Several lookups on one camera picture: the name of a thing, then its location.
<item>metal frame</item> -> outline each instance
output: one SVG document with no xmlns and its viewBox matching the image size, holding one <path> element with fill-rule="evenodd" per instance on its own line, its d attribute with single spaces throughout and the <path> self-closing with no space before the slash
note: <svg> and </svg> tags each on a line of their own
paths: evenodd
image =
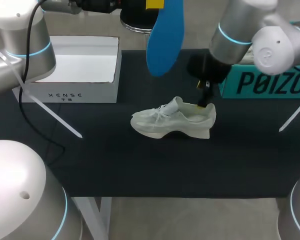
<svg viewBox="0 0 300 240">
<path fill-rule="evenodd" d="M 102 197 L 100 210 L 94 197 L 74 197 L 94 240 L 109 240 L 112 197 Z"/>
</svg>

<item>shoe tongue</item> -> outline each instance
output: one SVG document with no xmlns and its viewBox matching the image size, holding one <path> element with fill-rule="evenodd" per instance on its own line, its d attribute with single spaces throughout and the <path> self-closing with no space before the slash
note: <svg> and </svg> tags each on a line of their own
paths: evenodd
<svg viewBox="0 0 300 240">
<path fill-rule="evenodd" d="M 174 114 L 176 111 L 178 111 L 179 106 L 178 103 L 176 101 L 176 97 L 169 102 L 166 106 L 164 106 L 163 108 L 160 109 L 160 112 L 163 113 L 164 115 L 171 115 Z"/>
</svg>

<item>teal box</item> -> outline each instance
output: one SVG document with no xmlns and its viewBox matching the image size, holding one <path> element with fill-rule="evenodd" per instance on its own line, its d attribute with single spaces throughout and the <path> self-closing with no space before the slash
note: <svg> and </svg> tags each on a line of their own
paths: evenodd
<svg viewBox="0 0 300 240">
<path fill-rule="evenodd" d="M 300 99 L 300 71 L 270 76 L 254 65 L 236 64 L 219 89 L 225 99 Z"/>
</svg>

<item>shoelace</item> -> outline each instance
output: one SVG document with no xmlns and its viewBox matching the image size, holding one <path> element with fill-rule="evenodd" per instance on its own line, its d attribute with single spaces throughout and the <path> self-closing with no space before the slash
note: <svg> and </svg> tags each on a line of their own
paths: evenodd
<svg viewBox="0 0 300 240">
<path fill-rule="evenodd" d="M 153 108 L 152 111 L 153 113 L 150 114 L 150 117 L 154 116 L 156 114 L 156 120 L 154 122 L 154 125 L 152 126 L 152 128 L 155 127 L 155 125 L 157 125 L 158 121 L 162 118 L 170 118 L 170 116 L 164 114 L 161 110 L 167 105 L 161 105 L 158 108 Z"/>
</svg>

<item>white zip tie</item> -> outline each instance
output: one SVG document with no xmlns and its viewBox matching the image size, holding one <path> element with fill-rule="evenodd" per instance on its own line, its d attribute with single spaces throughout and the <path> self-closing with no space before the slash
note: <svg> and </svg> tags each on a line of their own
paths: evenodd
<svg viewBox="0 0 300 240">
<path fill-rule="evenodd" d="M 20 87 L 23 89 L 24 93 L 31 98 L 35 103 L 37 103 L 40 107 L 42 107 L 44 110 L 46 110 L 51 116 L 53 116 L 56 120 L 58 120 L 62 125 L 64 125 L 67 129 L 69 129 L 74 135 L 76 135 L 78 138 L 83 138 L 82 135 L 76 131 L 72 126 L 70 126 L 68 123 L 66 123 L 61 117 L 59 117 L 57 114 L 55 114 L 50 108 L 48 108 L 46 105 L 44 105 L 39 99 L 37 99 L 35 96 L 33 96 L 29 90 L 26 88 L 26 85 L 21 79 L 21 76 L 16 71 L 15 67 L 12 65 L 12 63 L 7 59 L 5 55 L 3 55 L 0 52 L 0 58 L 9 66 L 9 68 L 12 70 L 13 74 L 16 76 Z"/>
<path fill-rule="evenodd" d="M 292 122 L 293 119 L 300 113 L 300 106 L 295 110 L 295 112 L 289 117 L 289 119 L 280 127 L 279 132 L 283 131 Z"/>
</svg>

